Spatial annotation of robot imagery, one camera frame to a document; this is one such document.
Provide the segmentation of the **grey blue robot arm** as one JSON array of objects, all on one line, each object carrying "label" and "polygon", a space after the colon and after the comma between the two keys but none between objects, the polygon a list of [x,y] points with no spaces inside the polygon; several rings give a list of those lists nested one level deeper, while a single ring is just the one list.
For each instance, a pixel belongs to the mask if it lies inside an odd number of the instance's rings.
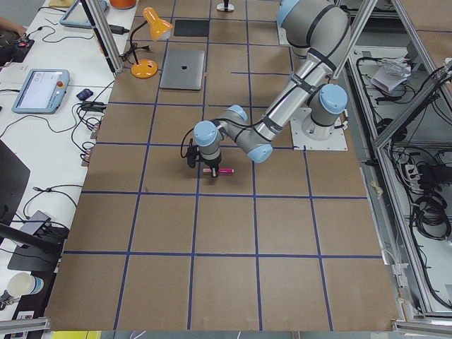
[{"label": "grey blue robot arm", "polygon": [[285,30],[292,51],[301,58],[282,92],[254,124],[242,107],[232,105],[218,118],[203,120],[193,129],[186,153],[187,165],[206,164],[212,177],[219,175],[222,160],[220,144],[230,138],[255,163],[267,160],[273,139],[284,129],[302,105],[311,113],[304,122],[309,138],[328,138],[336,119],[345,110],[347,93],[339,85],[325,82],[347,56],[350,43],[350,17],[329,1],[283,1],[277,24]]}]

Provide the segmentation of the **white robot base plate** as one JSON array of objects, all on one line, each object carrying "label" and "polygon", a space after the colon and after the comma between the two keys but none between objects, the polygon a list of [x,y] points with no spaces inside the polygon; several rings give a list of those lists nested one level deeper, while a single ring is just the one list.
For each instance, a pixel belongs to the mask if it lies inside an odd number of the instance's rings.
[{"label": "white robot base plate", "polygon": [[332,126],[316,125],[310,108],[297,109],[290,119],[295,150],[347,151],[345,129],[339,117]]}]

